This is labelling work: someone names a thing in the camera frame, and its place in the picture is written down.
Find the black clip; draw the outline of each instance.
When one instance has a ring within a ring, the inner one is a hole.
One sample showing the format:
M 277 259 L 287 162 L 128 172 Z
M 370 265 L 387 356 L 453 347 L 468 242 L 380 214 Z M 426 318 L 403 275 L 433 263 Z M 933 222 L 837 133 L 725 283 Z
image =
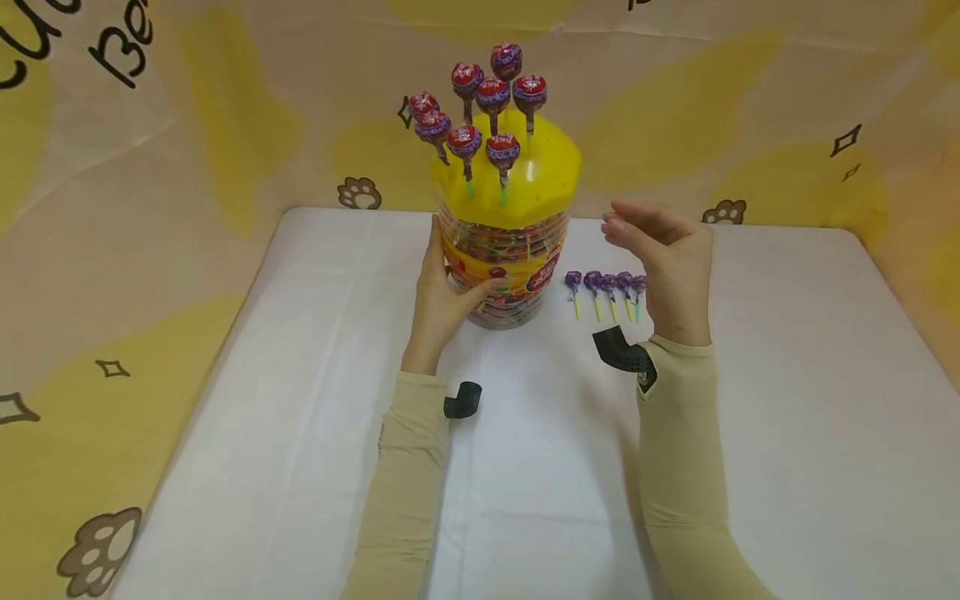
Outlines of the black clip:
M 656 371 L 651 369 L 650 354 L 642 346 L 627 344 L 620 325 L 594 333 L 593 343 L 600 360 L 614 369 L 638 373 L 641 385 L 653 385 L 649 379 L 656 377 Z
M 444 415 L 448 419 L 466 419 L 476 414 L 480 407 L 483 388 L 472 381 L 464 381 L 457 390 L 457 397 L 444 400 Z

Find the woman's right hand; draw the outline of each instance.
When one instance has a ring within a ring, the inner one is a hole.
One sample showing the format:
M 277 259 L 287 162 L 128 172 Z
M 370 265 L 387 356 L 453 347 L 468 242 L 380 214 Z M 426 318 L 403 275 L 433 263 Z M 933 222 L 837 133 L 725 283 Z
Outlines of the woman's right hand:
M 618 201 L 612 208 L 601 229 L 608 242 L 643 263 L 654 333 L 684 346 L 709 346 L 713 229 L 663 206 Z

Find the black lettering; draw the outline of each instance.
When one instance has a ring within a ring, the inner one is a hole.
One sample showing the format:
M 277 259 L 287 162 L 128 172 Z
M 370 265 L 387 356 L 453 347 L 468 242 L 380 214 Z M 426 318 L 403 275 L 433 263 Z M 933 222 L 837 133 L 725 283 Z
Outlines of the black lettering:
M 69 2 L 61 2 L 60 0 L 47 0 L 47 4 L 52 6 L 55 11 L 62 12 L 63 14 L 73 14 L 81 8 L 82 0 L 69 0 Z
M 34 59 L 34 60 L 43 60 L 50 56 L 50 36 L 60 37 L 60 30 L 56 27 L 48 25 L 46 21 L 41 19 L 36 15 L 33 10 L 24 0 L 13 0 L 13 3 L 19 8 L 24 14 L 27 15 L 27 18 L 34 24 L 34 29 L 36 29 L 36 34 L 40 38 L 40 47 L 38 50 L 31 50 L 30 48 L 24 47 L 23 44 L 13 39 L 6 29 L 0 27 L 0 39 L 6 41 L 13 50 L 16 50 L 25 57 Z
M 27 81 L 27 63 L 23 60 L 13 61 L 13 77 L 0 82 L 0 89 L 13 89 Z
M 144 8 L 146 4 L 146 2 L 140 4 L 140 0 L 130 0 L 130 2 L 127 3 L 127 9 L 124 11 L 123 20 L 127 23 L 127 29 L 130 30 L 130 35 L 133 36 L 133 39 L 145 46 L 149 46 L 150 42 L 154 41 L 154 24 L 147 18 L 147 9 Z M 134 10 L 140 11 L 139 27 L 133 26 Z
M 117 36 L 120 38 L 120 52 L 124 56 L 129 55 L 131 52 L 136 53 L 139 57 L 139 62 L 136 64 L 136 67 L 133 68 L 127 75 L 124 75 L 113 66 L 109 60 L 107 60 L 107 44 L 110 41 L 112 36 Z M 124 83 L 130 89 L 136 89 L 136 84 L 131 78 L 135 78 L 140 73 L 143 73 L 143 70 L 147 68 L 147 57 L 143 54 L 143 49 L 140 48 L 139 44 L 131 42 L 127 39 L 127 34 L 124 33 L 122 29 L 116 27 L 107 27 L 102 32 L 100 32 L 100 41 L 97 43 L 97 47 L 94 48 L 90 46 L 87 48 L 90 51 L 90 54 L 93 55 L 93 58 L 100 63 L 107 71 L 110 72 L 113 77 L 117 78 Z

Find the star pattern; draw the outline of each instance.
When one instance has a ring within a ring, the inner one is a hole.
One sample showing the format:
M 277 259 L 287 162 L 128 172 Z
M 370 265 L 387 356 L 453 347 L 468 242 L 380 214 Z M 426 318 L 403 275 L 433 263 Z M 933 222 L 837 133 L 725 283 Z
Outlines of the star pattern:
M 396 116 L 400 117 L 400 120 L 403 121 L 403 127 L 410 129 L 410 124 L 414 121 L 414 116 L 407 112 L 407 107 L 410 106 L 410 96 L 403 97 L 403 104 L 400 106 L 400 110 L 396 112 Z
M 0 425 L 19 420 L 40 420 L 40 415 L 27 408 L 19 392 L 0 395 Z
M 95 360 L 98 367 L 104 370 L 104 377 L 130 377 L 118 360 Z
M 846 180 L 848 180 L 849 178 L 851 178 L 851 177 L 853 177 L 854 175 L 856 175 L 856 172 L 860 170 L 860 164 L 856 165 L 856 166 L 853 167 L 850 171 L 848 171 L 848 172 L 847 172 L 847 175 L 844 176 L 843 181 L 846 181 Z
M 841 152 L 850 148 L 850 146 L 856 144 L 858 141 L 857 138 L 860 135 L 860 130 L 863 129 L 863 124 L 857 125 L 846 135 L 842 135 L 835 140 L 833 140 L 833 154 L 830 155 L 830 158 L 839 155 Z

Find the arm sleeve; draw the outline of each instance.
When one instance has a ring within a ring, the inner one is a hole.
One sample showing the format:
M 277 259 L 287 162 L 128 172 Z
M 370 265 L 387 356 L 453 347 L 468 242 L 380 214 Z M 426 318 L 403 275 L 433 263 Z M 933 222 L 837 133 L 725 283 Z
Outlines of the arm sleeve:
M 402 372 L 341 600 L 416 600 L 430 561 L 447 450 L 446 383 Z
M 744 560 L 727 522 L 713 348 L 654 336 L 643 344 L 657 369 L 640 412 L 644 526 L 675 600 L 775 596 Z

